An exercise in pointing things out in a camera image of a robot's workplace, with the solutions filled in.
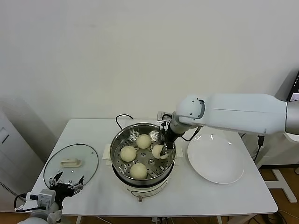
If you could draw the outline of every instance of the robotic arm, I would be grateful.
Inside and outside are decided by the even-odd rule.
[[[191,95],[176,106],[164,133],[165,148],[189,130],[209,126],[242,133],[299,134],[299,103],[284,102],[265,94]]]
[[[54,178],[50,178],[49,189],[43,189],[38,195],[34,195],[30,192],[27,194],[18,195],[14,200],[14,208],[16,212],[26,212],[33,211],[29,218],[19,222],[19,224],[54,224],[56,221],[59,221],[62,215],[62,201],[66,197],[73,197],[75,194],[79,193],[83,189],[83,179],[78,181],[75,184],[66,184],[61,183],[59,178],[63,172],[55,175]],[[37,201],[38,207],[31,209],[20,209],[16,208],[16,201],[18,197],[24,197],[26,200],[35,200]]]

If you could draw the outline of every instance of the white plate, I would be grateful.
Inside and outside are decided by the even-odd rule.
[[[188,146],[188,158],[199,175],[214,183],[233,183],[244,173],[242,153],[217,135],[196,136]]]

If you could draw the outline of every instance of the stainless steel steamer basket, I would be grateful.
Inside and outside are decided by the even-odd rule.
[[[148,134],[151,138],[151,146],[147,149],[140,149],[136,140],[139,135]],[[112,140],[110,146],[110,158],[116,176],[132,187],[148,188],[161,183],[168,177],[174,166],[176,149],[169,151],[165,160],[156,159],[152,155],[152,148],[162,140],[162,133],[158,126],[149,123],[138,123],[122,129]],[[125,146],[133,146],[137,151],[136,158],[131,162],[121,160],[120,152]],[[130,169],[136,163],[143,163],[148,175],[144,180],[136,180],[130,177]]]

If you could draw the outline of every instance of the steamed bun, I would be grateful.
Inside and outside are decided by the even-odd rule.
[[[146,166],[142,163],[134,164],[130,169],[130,177],[136,180],[143,180],[148,175]]]
[[[141,149],[148,148],[151,145],[150,136],[147,134],[142,134],[142,135],[138,136],[136,142],[137,142],[137,146]]]
[[[131,162],[135,159],[137,152],[133,146],[125,146],[121,149],[121,159],[125,162]]]
[[[160,156],[160,152],[162,151],[163,145],[155,145],[153,147],[153,156],[157,159],[165,160],[168,157],[168,154]]]

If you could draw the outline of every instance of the wooden floor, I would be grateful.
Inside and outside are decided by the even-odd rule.
[[[299,200],[299,175],[296,175],[294,169],[292,168],[283,168],[280,169],[285,180],[288,182],[293,193]],[[260,170],[265,181],[275,180],[275,177],[270,169],[261,169]],[[299,203],[289,203],[285,194],[281,189],[271,189],[271,193],[278,205],[279,210],[286,211],[294,216],[299,217]],[[299,224],[299,219],[293,218],[288,214],[281,212],[284,218],[287,221],[287,224]],[[16,224],[28,217],[28,214],[16,214],[16,213],[0,213],[0,224]],[[76,217],[66,217],[69,224],[75,224]],[[111,222],[112,224],[151,224],[151,218],[138,218],[138,217],[105,217],[105,220]],[[256,219],[260,224],[265,224],[261,216],[256,216]],[[216,224],[215,217],[194,217],[194,220],[198,224],[209,224],[210,221],[212,224]],[[223,224],[226,224],[228,217],[222,217]],[[173,218],[174,224],[196,224],[190,217],[176,217]],[[97,217],[83,217],[81,224],[105,224],[104,221],[98,219]]]

